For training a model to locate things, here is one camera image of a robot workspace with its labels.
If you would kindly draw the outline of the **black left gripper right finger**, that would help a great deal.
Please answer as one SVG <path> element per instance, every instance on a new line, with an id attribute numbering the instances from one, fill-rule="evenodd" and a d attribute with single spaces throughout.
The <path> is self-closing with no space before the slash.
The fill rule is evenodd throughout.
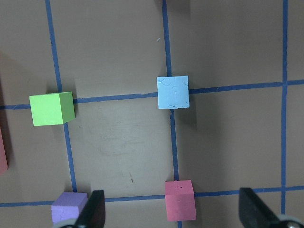
<path id="1" fill-rule="evenodd" d="M 280 219 L 251 188 L 240 188 L 238 216 L 245 228 L 278 228 Z"/>

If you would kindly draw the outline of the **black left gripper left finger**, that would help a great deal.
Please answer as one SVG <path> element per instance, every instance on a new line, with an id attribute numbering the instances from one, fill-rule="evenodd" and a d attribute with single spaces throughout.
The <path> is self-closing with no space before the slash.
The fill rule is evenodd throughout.
<path id="1" fill-rule="evenodd" d="M 75 222 L 76 228 L 103 228 L 105 225 L 105 194 L 94 190 Z"/>

